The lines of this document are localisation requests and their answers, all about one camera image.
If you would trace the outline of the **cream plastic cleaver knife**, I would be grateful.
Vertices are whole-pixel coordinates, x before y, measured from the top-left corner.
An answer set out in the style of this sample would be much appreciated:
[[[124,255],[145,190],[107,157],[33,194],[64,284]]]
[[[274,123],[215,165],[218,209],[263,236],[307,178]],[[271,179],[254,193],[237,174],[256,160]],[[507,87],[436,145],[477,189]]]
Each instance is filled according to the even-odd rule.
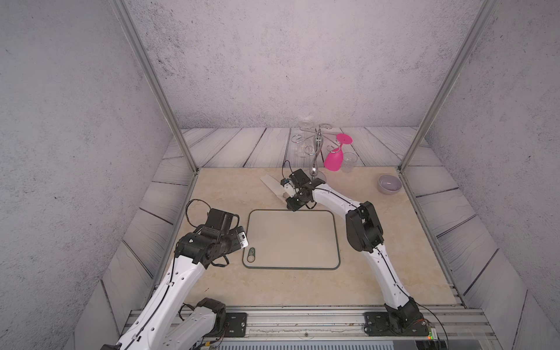
[[[281,186],[280,181],[268,174],[261,176],[260,180],[281,201],[282,205],[286,206],[285,195],[287,195],[287,193],[284,187]]]

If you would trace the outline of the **beige cutting board green rim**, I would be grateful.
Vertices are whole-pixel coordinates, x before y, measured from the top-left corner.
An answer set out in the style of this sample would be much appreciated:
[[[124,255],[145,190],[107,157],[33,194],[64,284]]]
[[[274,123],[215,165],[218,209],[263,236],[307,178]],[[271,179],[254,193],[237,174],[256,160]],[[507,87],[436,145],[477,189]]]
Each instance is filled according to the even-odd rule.
[[[335,217],[330,211],[251,211],[248,269],[334,271],[341,265]]]

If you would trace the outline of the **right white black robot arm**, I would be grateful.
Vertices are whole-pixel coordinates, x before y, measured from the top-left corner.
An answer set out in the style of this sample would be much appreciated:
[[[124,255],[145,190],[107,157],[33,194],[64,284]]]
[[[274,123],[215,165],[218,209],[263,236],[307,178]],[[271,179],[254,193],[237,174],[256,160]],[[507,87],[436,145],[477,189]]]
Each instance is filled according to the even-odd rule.
[[[412,332],[415,326],[426,324],[418,303],[402,285],[389,259],[382,224],[371,202],[354,201],[322,179],[309,178],[301,169],[282,179],[280,185],[289,210],[297,211],[315,202],[344,218],[347,241],[366,257],[382,290],[389,332],[404,335]]]

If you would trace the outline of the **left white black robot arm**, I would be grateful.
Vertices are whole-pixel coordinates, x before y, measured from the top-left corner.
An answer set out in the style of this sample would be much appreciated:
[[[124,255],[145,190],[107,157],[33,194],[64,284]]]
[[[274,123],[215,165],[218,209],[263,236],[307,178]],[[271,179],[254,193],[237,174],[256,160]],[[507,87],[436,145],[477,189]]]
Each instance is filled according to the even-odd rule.
[[[228,266],[227,255],[249,245],[239,215],[210,208],[207,221],[176,244],[172,263],[137,320],[103,349],[199,349],[205,337],[225,334],[226,306],[204,298],[175,328],[185,299],[208,267]]]

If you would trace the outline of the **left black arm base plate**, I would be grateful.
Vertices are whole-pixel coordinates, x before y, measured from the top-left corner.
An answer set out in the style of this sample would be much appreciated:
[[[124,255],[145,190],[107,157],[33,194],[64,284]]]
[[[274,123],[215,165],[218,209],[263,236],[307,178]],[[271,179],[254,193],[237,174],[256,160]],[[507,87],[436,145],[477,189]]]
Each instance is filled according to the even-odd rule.
[[[218,314],[214,328],[206,334],[207,338],[243,338],[246,335],[247,313]]]

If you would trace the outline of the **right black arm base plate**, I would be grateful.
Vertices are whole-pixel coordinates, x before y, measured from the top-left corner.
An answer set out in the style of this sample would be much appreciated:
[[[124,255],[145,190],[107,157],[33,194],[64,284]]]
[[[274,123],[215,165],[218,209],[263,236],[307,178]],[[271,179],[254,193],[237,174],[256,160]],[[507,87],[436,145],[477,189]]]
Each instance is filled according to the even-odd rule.
[[[425,337],[431,334],[428,322],[424,319],[413,321],[402,321],[393,314],[387,312],[364,313],[364,332],[368,336],[402,336],[402,337]]]

